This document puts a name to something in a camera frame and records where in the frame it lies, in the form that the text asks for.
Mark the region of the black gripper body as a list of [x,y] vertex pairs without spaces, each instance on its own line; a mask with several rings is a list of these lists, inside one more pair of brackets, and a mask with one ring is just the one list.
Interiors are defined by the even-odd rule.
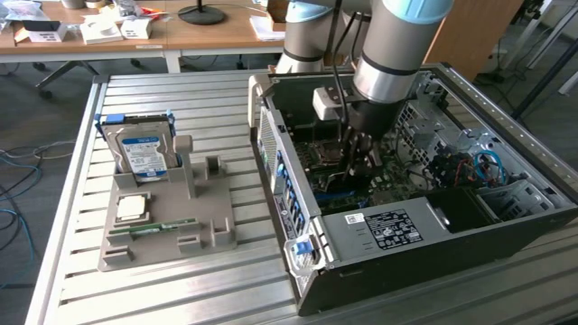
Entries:
[[405,100],[388,104],[368,100],[353,102],[347,108],[347,123],[355,131],[380,140],[393,128]]

